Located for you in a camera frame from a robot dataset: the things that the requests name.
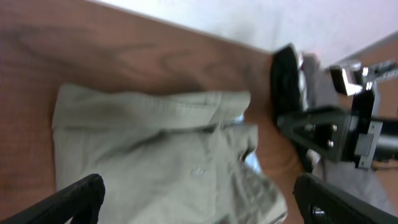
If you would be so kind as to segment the khaki shorts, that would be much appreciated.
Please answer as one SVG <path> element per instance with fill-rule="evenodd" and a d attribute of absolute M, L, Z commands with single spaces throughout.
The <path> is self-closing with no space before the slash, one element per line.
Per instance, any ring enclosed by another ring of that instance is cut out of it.
<path fill-rule="evenodd" d="M 246 158 L 258 130 L 246 91 L 168 96 L 64 84 L 52 130 L 56 187 L 99 174 L 100 223 L 282 223 L 278 186 Z"/>

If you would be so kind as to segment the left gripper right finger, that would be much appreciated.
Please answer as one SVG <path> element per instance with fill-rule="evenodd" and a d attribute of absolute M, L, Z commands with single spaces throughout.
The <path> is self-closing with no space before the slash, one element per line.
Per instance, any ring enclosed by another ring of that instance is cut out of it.
<path fill-rule="evenodd" d="M 397 224 L 397 217 L 312 174 L 301 175 L 294 197 L 305 224 Z"/>

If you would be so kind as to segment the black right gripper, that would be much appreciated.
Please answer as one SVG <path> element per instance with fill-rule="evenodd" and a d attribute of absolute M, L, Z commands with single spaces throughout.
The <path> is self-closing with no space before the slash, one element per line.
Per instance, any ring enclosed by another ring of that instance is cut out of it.
<path fill-rule="evenodd" d="M 352 60 L 332 65 L 329 71 L 335 90 L 353 97 L 351 112 L 322 107 L 286 114 L 279 118 L 281 133 L 333 162 L 343 159 L 347 138 L 348 159 L 359 169 L 370 169 L 374 161 L 396 160 L 397 120 L 378 116 L 377 86 L 379 82 L 397 78 L 396 62 L 387 60 L 363 66 Z"/>

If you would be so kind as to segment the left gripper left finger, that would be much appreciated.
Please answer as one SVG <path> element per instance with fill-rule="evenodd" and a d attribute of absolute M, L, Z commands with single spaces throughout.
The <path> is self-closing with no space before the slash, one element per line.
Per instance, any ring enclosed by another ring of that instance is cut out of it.
<path fill-rule="evenodd" d="M 97 224 L 104 196 L 102 177 L 90 174 L 1 223 Z"/>

